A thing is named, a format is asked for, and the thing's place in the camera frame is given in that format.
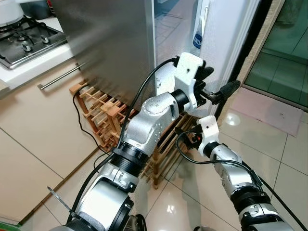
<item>white tile floor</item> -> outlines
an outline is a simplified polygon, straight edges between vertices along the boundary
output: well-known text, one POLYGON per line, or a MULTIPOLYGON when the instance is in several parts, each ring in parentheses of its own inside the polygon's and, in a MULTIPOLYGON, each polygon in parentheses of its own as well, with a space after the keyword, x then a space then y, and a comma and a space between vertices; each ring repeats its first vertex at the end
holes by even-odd
MULTIPOLYGON (((244 161, 274 187, 308 226, 307 113, 303 114, 297 138, 238 112, 233 113, 239 116, 241 122, 237 126, 224 124, 220 142, 242 155, 244 161)), ((201 160, 196 152, 191 152, 191 155, 201 160)), ((92 157, 58 190, 70 206, 97 156, 92 157)), ((233 205, 210 165, 193 165, 180 158, 158 190, 153 190, 141 180, 132 198, 135 201, 133 212, 146 216, 149 231, 188 231, 198 225, 206 225, 216 231, 240 230, 233 205)), ((272 202, 293 228, 300 231, 275 198, 272 202)), ((62 205, 50 198, 22 226, 22 230, 48 231, 64 224, 67 215, 62 205)))

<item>countertop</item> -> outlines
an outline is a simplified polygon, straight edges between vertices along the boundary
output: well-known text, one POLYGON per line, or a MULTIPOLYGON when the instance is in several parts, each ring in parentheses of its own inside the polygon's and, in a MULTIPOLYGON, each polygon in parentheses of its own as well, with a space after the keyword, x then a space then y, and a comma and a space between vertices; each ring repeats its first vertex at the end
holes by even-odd
MULTIPOLYGON (((44 22, 47 26, 63 32, 58 19, 53 16, 37 21, 44 22)), ((15 88, 72 57, 71 49, 68 43, 66 43, 13 70, 0 65, 0 99, 15 88)))

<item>white bracket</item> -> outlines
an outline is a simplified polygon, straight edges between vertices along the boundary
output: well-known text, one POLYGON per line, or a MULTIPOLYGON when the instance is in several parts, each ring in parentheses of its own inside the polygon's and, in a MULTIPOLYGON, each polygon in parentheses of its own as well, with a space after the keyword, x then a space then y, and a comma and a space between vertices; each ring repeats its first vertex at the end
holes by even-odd
POLYGON ((213 115, 198 119, 197 124, 200 124, 202 127, 202 142, 199 146, 198 152, 204 156, 203 150, 208 143, 212 143, 214 141, 219 143, 219 129, 216 118, 213 115))
POLYGON ((197 109, 197 100, 193 94, 193 87, 196 82, 194 77, 198 68, 202 65, 202 59, 186 52, 181 54, 177 65, 174 90, 181 89, 188 97, 189 103, 184 105, 184 110, 188 113, 197 109))

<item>black wire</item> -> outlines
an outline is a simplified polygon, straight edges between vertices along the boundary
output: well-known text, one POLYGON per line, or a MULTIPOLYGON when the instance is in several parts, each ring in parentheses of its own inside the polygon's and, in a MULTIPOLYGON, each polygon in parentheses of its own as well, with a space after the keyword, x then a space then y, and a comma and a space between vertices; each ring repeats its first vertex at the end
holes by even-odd
POLYGON ((105 155, 105 154, 108 155, 108 153, 107 153, 104 149, 102 149, 102 148, 99 146, 99 144, 97 143, 97 141, 96 141, 96 139, 94 138, 94 136, 93 136, 91 133, 89 133, 89 132, 87 132, 86 130, 83 129, 82 124, 81 124, 81 122, 80 122, 80 113, 79 113, 79 110, 78 110, 77 105, 76 105, 76 103, 75 103, 75 98, 76 98, 76 96, 79 94, 79 91, 80 91, 81 89, 87 87, 87 86, 88 86, 88 84, 86 84, 86 85, 82 86, 81 88, 79 88, 79 89, 75 92, 75 94, 74 94, 74 96, 73 96, 73 104, 74 104, 74 107, 75 107, 75 109, 76 109, 76 111, 77 111, 78 123, 79 123, 80 129, 81 129, 83 132, 87 133, 89 136, 91 136, 91 137, 93 138, 93 140, 94 140, 96 146, 104 153, 104 155, 105 155))
MULTIPOLYGON (((78 206, 78 203, 81 199, 81 196, 84 192, 84 190, 86 189, 88 183, 90 182, 90 180, 92 179, 92 177, 95 175, 95 173, 104 165, 106 164, 112 157, 114 156, 114 153, 112 153, 110 156, 108 156, 106 159, 104 159, 102 162, 100 162, 97 167, 95 169, 92 170, 92 172, 88 175, 88 177, 86 178, 86 180, 83 182, 79 192, 78 192, 78 195, 74 201, 74 204, 73 204, 73 207, 72 207, 72 211, 75 212, 76 211, 76 208, 78 206)), ((72 221, 72 216, 69 215, 68 216, 68 219, 67 219, 67 222, 66 223, 69 223, 72 221)))
MULTIPOLYGON (((246 167, 249 167, 248 164, 246 164, 244 161, 242 161, 242 164, 246 167)), ((260 192, 263 192, 263 189, 261 186, 258 186, 258 189, 260 190, 260 192)))
POLYGON ((143 84, 141 85, 141 87, 139 88, 134 100, 132 101, 131 105, 129 106, 129 109, 125 115, 125 118, 124 118, 124 122, 123 122, 123 125, 122 125, 122 129, 121 129, 121 133, 120 133, 120 137, 119 137, 119 142, 117 144, 117 148, 120 146, 122 140, 123 140, 123 136, 124 136, 124 132, 125 132, 125 127, 126 127, 126 124, 128 123, 128 118, 129 118, 129 115, 130 115, 130 112, 131 110, 133 109, 136 101, 138 100, 142 90, 144 89, 144 87, 146 86, 146 84, 149 82, 149 80, 151 79, 152 75, 159 69, 161 68, 162 66, 164 66, 165 64, 167 63, 170 63, 170 62, 175 62, 177 58, 171 58, 171 59, 168 59, 166 61, 163 61, 160 65, 158 65, 156 68, 154 68, 154 70, 148 75, 148 77, 145 79, 145 81, 143 82, 143 84))
MULTIPOLYGON (((195 161, 193 159, 190 159, 187 155, 185 155, 182 150, 180 149, 180 145, 179 145, 179 141, 182 135, 186 134, 186 133, 191 133, 194 132, 194 130, 189 130, 189 131, 185 131, 182 132, 176 141, 177 144, 177 149, 179 151, 179 153, 188 161, 194 163, 194 164, 199 164, 199 165, 205 165, 205 164, 215 164, 215 163, 233 163, 236 164, 242 168, 244 168, 252 177, 252 179, 254 179, 254 176, 251 174, 251 167, 249 167, 246 163, 243 162, 243 164, 236 162, 236 161, 231 161, 231 160, 211 160, 211 161, 195 161)), ((288 211, 288 213, 293 217, 293 219, 298 223, 298 225, 304 230, 304 231, 308 231, 307 228, 303 225, 303 223, 297 218, 297 216, 291 211, 291 209, 283 202, 283 200, 278 196, 278 194, 269 186, 269 184, 267 184, 267 182, 265 180, 263 180, 260 176, 259 176, 260 180, 263 182, 263 184, 270 190, 270 192, 277 198, 277 200, 282 204, 282 206, 288 211)))
POLYGON ((250 167, 247 167, 237 161, 234 161, 234 160, 209 160, 209 161, 195 161, 193 159, 190 159, 187 155, 185 155, 181 148, 180 148, 180 138, 186 134, 186 133, 191 133, 191 132, 194 132, 194 130, 189 130, 189 131, 185 131, 185 132, 182 132, 178 138, 177 138, 177 141, 176 141, 176 144, 177 144, 177 149, 179 151, 179 153, 181 153, 181 155, 188 161, 194 163, 194 164, 198 164, 198 165, 206 165, 206 164, 215 164, 215 163, 231 163, 231 164, 235 164, 235 165, 238 165, 242 168, 244 168, 249 174, 250 176, 252 177, 252 179, 254 179, 254 176, 252 175, 252 173, 250 172, 251 171, 251 168, 250 167))
MULTIPOLYGON (((165 64, 167 64, 167 63, 175 62, 176 60, 177 60, 177 58, 172 58, 172 59, 168 59, 168 60, 162 62, 160 65, 158 65, 158 66, 148 75, 148 77, 146 78, 146 80, 143 82, 143 84, 142 84, 141 87, 139 88, 139 90, 138 90, 138 92, 137 92, 137 94, 136 94, 136 96, 135 96, 135 98, 134 98, 132 104, 130 105, 130 107, 129 107, 129 109, 128 109, 128 112, 127 112, 127 114, 126 114, 126 116, 125 116, 124 123, 123 123, 122 129, 121 129, 121 134, 120 134, 120 137, 119 137, 119 143, 118 143, 117 147, 120 146, 120 143, 121 143, 121 141, 122 141, 122 139, 123 139, 125 126, 126 126, 126 124, 127 124, 127 122, 128 122, 129 114, 130 114, 131 110, 133 109, 133 106, 135 105, 135 103, 136 103, 138 97, 140 96, 140 94, 141 94, 143 88, 146 86, 146 84, 147 84, 147 83, 149 82, 149 80, 151 79, 152 75, 153 75, 159 68, 161 68, 163 65, 165 65, 165 64)), ((75 108, 76 108, 76 111, 77 111, 77 114, 78 114, 79 126, 80 126, 80 129, 81 129, 83 132, 87 133, 88 135, 90 135, 90 136, 94 139, 96 145, 98 146, 98 148, 99 148, 101 151, 103 151, 105 154, 108 154, 107 152, 105 152, 104 150, 102 150, 102 149, 100 148, 100 146, 98 145, 97 141, 96 141, 95 138, 92 136, 92 134, 90 134, 89 132, 85 131, 85 130, 82 128, 82 125, 81 125, 81 122, 80 122, 80 114, 79 114, 79 110, 78 110, 78 108, 77 108, 77 106, 76 106, 76 104, 75 104, 75 97, 77 96, 77 94, 79 94, 79 91, 80 91, 81 89, 83 89, 84 87, 86 87, 87 85, 85 85, 85 86, 79 88, 78 91, 76 91, 76 93, 75 93, 74 96, 73 96, 73 104, 74 104, 74 106, 75 106, 75 108)), ((77 195, 77 197, 76 197, 76 199, 75 199, 75 201, 74 201, 73 207, 72 207, 72 211, 74 211, 74 212, 76 211, 76 208, 77 208, 78 203, 79 203, 79 201, 80 201, 80 199, 81 199, 81 196, 82 196, 82 194, 83 194, 83 192, 84 192, 84 190, 85 190, 87 184, 88 184, 89 181, 91 180, 91 178, 92 178, 92 177, 95 175, 95 173, 98 172, 98 170, 99 170, 105 163, 107 163, 113 156, 114 156, 114 153, 112 153, 110 156, 108 156, 106 159, 104 159, 102 162, 100 162, 100 163, 97 165, 97 167, 88 175, 88 177, 87 177, 86 180, 83 182, 83 184, 82 184, 82 186, 81 186, 81 188, 80 188, 80 190, 79 190, 79 192, 78 192, 78 195, 77 195)), ((66 223, 69 223, 69 222, 71 222, 71 221, 72 221, 72 216, 69 215, 66 223)))
POLYGON ((288 211, 288 213, 293 217, 293 219, 298 223, 298 225, 304 230, 308 231, 307 228, 303 225, 303 223, 297 218, 297 216, 291 211, 291 209, 283 202, 283 200, 280 198, 280 196, 267 184, 265 180, 263 180, 259 176, 260 180, 263 182, 263 184, 270 190, 270 192, 277 198, 277 200, 282 204, 282 206, 285 208, 285 210, 288 211))
POLYGON ((103 157, 104 155, 106 155, 106 154, 104 153, 104 154, 98 156, 98 157, 94 160, 94 163, 93 163, 93 167, 94 167, 94 168, 95 168, 96 162, 97 162, 101 157, 103 157))

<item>refrigerator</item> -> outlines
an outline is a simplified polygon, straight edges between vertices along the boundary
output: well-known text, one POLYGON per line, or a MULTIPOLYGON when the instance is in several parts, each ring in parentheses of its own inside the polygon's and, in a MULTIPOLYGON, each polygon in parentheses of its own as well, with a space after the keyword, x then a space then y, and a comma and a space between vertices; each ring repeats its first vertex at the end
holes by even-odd
MULTIPOLYGON (((150 71, 190 52, 202 24, 199 56, 214 73, 206 89, 217 92, 237 75, 269 11, 271 0, 53 0, 81 72, 94 87, 130 104, 150 71)), ((140 97, 172 92, 175 67, 163 66, 140 97)), ((219 116, 224 103, 207 102, 194 114, 219 116)))

